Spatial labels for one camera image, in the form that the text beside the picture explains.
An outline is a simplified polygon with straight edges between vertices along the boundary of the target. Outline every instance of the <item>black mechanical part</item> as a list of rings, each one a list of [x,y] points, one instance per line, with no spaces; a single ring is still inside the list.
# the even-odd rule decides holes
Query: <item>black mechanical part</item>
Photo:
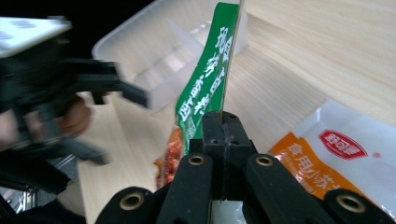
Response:
[[[394,223],[348,190],[331,190],[324,201],[309,194],[277,158],[257,153],[237,116],[223,112],[221,122],[219,112],[209,112],[202,122],[203,138],[190,141],[190,154],[181,160],[172,183],[147,192],[143,201],[134,200],[139,204],[131,210],[121,205],[136,188],[120,191],[97,223],[210,223],[211,202],[218,199],[242,202],[249,224]],[[352,196],[364,211],[355,208],[359,213],[351,214],[350,207],[359,204]]]
[[[57,35],[18,54],[0,58],[0,112],[13,110],[18,122],[19,141],[12,148],[22,156],[75,154],[83,160],[106,163],[96,147],[64,138],[56,118],[82,91],[90,91],[97,104],[104,104],[109,91],[120,91],[127,100],[148,106],[147,94],[120,80],[115,63],[87,59],[65,59],[66,33]],[[24,116],[38,111],[44,123],[45,139],[35,142]]]
[[[323,206],[337,223],[394,223],[379,207],[348,189],[330,190]]]
[[[178,168],[156,223],[208,223],[212,159],[203,153],[191,153],[182,158]]]

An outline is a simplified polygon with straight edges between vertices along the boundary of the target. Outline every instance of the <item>plastic bag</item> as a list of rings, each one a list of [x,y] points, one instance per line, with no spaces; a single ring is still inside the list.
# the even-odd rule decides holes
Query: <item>plastic bag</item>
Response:
[[[329,100],[271,152],[320,199],[351,189],[396,220],[396,128]]]

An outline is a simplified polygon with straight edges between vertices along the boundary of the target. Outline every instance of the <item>food in package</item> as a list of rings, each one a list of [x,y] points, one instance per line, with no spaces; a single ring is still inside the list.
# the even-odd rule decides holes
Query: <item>food in package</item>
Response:
[[[204,51],[177,100],[176,122],[166,152],[154,162],[160,168],[158,188],[173,180],[182,156],[189,153],[190,139],[201,138],[202,115],[222,109],[239,18],[238,4],[216,5]]]
[[[350,189],[396,221],[395,136],[396,128],[329,100],[270,151],[309,193]]]

